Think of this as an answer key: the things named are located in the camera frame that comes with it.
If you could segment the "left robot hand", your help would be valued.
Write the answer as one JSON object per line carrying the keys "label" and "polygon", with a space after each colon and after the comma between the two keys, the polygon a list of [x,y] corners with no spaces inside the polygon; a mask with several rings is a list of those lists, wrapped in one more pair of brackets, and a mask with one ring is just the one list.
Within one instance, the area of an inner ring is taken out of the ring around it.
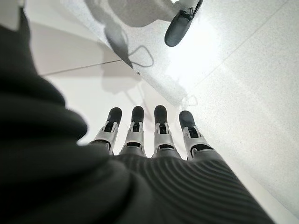
{"label": "left robot hand", "polygon": [[22,0],[0,3],[0,221],[3,224],[271,224],[272,219],[206,142],[189,111],[179,114],[187,159],[154,110],[155,151],[145,155],[142,107],[113,154],[121,109],[78,145],[85,121],[36,71]]}

